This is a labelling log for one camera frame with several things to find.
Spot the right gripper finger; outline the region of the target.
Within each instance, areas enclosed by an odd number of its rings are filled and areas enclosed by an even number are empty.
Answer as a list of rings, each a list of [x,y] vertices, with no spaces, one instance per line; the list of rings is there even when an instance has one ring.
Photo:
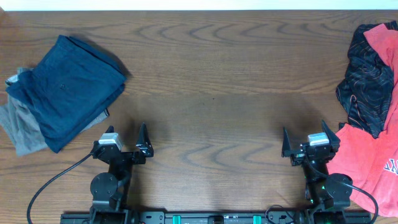
[[[289,136],[285,127],[283,127],[283,141],[282,141],[282,157],[291,157],[295,154],[295,151],[291,148]]]
[[[329,139],[330,146],[332,149],[338,149],[340,147],[339,137],[327,126],[326,122],[322,120],[322,130]]]

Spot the red t-shirt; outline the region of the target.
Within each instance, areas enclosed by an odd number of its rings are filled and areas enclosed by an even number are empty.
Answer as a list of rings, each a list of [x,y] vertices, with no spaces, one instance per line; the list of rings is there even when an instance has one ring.
[[[352,193],[352,201],[369,212],[377,210],[382,217],[397,216],[397,104],[389,111],[391,119],[376,139],[348,120],[341,123],[336,133],[340,148],[328,164],[330,172],[350,176],[378,205],[359,192]]]

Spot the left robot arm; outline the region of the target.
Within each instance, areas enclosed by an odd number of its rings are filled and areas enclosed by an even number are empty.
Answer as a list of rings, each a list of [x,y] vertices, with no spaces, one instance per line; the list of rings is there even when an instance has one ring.
[[[90,155],[109,165],[107,172],[91,181],[93,204],[90,223],[139,223],[139,214],[127,205],[127,195],[132,177],[132,167],[146,163],[154,156],[146,124],[141,124],[136,142],[137,151],[123,152],[119,134],[110,126],[99,140],[93,143]]]

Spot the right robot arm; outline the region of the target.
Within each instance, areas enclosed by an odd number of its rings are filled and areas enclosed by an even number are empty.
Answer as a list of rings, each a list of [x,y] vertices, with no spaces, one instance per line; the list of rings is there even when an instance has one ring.
[[[282,157],[291,166],[300,166],[305,176],[305,198],[311,206],[296,211],[294,223],[346,223],[345,208],[350,206],[353,180],[345,175],[330,174],[327,164],[336,156],[340,139],[322,121],[322,132],[308,135],[307,142],[294,149],[287,130],[283,129]]]

